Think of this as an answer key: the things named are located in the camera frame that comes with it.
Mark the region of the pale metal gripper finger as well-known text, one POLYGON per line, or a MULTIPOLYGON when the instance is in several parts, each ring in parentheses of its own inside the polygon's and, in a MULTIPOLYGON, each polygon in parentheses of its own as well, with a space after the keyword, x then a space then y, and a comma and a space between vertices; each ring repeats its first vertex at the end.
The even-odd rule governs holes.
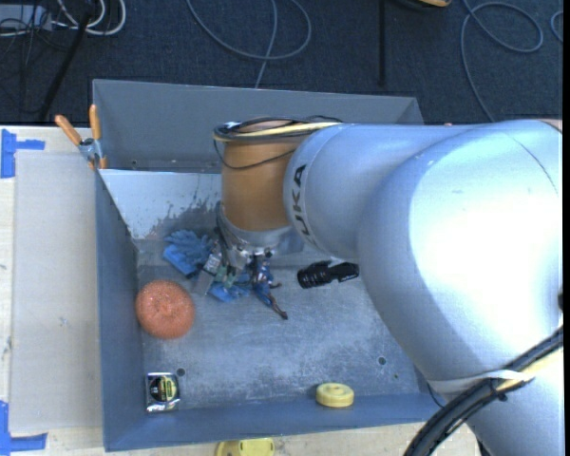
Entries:
POLYGON ((210 254, 203 266, 200 268, 193 293, 205 295, 213 284, 219 269, 219 256, 210 254))

